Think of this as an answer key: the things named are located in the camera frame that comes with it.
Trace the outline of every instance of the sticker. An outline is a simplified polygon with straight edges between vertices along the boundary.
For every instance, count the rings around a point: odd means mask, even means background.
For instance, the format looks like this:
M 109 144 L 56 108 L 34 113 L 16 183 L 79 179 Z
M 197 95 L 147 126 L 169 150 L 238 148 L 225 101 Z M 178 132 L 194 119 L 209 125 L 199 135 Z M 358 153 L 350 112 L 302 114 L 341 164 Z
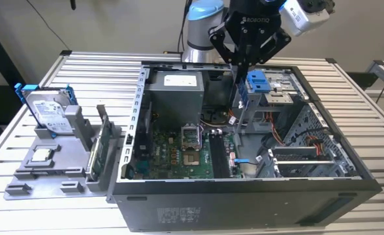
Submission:
M 54 101 L 38 100 L 34 102 L 39 121 L 47 129 L 58 134 L 73 133 L 73 127 L 64 115 L 62 105 Z
M 165 76 L 165 85 L 177 87 L 197 87 L 197 76 L 167 75 Z
M 158 208 L 158 220 L 162 224 L 198 223 L 201 207 Z
M 234 124 L 237 123 L 237 120 L 238 120 L 237 117 L 231 117 L 229 123 L 230 123 L 231 125 L 234 125 Z

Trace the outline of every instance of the hard drive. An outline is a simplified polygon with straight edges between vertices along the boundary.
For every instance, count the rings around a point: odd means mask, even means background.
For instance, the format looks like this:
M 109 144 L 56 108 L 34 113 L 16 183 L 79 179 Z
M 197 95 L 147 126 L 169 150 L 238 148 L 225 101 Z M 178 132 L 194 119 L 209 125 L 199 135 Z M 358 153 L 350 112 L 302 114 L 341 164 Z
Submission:
M 28 105 L 31 113 L 42 127 L 59 135 L 74 135 L 64 112 L 68 105 L 78 105 L 74 89 L 40 88 L 38 85 L 16 85 L 16 93 Z

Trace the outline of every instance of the orange wire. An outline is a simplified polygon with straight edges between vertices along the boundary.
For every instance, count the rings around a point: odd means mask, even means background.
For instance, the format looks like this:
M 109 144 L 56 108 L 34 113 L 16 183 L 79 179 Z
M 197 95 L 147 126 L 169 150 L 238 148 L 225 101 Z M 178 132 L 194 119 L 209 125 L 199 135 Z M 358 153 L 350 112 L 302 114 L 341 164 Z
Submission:
M 318 137 L 315 137 L 315 136 L 307 136 L 307 138 L 310 138 L 310 139 L 313 139 L 313 140 L 318 140 L 319 138 Z M 318 146 L 317 144 L 314 144 L 314 146 L 317 147 L 317 153 L 318 153 L 318 155 L 321 155 L 322 154 L 322 152 L 321 152 L 321 146 Z
M 278 131 L 277 131 L 277 129 L 275 129 L 273 112 L 269 113 L 269 120 L 271 120 L 271 123 L 273 123 L 273 136 L 274 136 L 274 138 L 277 139 L 278 143 L 279 143 L 282 146 L 285 146 L 286 143 L 283 142 L 283 140 L 282 140 L 282 138 L 281 138 L 281 136 L 279 136 L 279 134 L 278 134 Z
M 234 115 L 234 112 L 233 112 L 231 109 L 229 110 L 229 114 L 230 114 L 231 116 L 237 117 L 237 116 Z

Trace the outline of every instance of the motherboard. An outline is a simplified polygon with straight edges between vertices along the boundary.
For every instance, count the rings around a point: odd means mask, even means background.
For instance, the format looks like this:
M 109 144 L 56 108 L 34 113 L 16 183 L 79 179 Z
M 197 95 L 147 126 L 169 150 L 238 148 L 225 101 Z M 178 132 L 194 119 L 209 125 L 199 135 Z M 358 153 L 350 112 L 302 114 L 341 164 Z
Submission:
M 221 171 L 227 178 L 242 178 L 239 166 L 231 162 L 231 156 L 237 156 L 233 135 L 215 136 L 199 131 L 195 136 L 191 132 L 155 130 L 154 152 L 150 159 L 137 162 L 135 179 L 214 179 L 219 178 Z M 211 146 L 215 138 L 221 139 L 222 146 Z M 201 146 L 186 148 L 189 142 L 197 143 L 197 140 Z

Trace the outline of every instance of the aluminum slotted table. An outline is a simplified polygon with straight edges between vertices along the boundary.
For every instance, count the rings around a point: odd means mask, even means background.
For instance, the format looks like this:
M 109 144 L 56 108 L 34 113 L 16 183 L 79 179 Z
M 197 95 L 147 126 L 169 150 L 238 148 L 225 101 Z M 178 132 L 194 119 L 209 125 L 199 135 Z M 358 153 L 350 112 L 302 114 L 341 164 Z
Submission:
M 40 85 L 75 88 L 83 115 L 101 124 L 98 104 L 111 120 L 127 127 L 143 60 L 179 61 L 178 54 L 74 52 L 62 55 Z M 384 189 L 384 112 L 341 66 L 325 59 L 275 58 L 273 65 L 299 66 L 338 126 Z M 26 107 L 0 137 L 0 232 L 15 234 L 130 233 L 122 213 L 105 197 L 6 201 L 12 180 L 35 139 L 35 120 Z M 174 234 L 384 235 L 384 190 L 326 228 L 174 232 Z

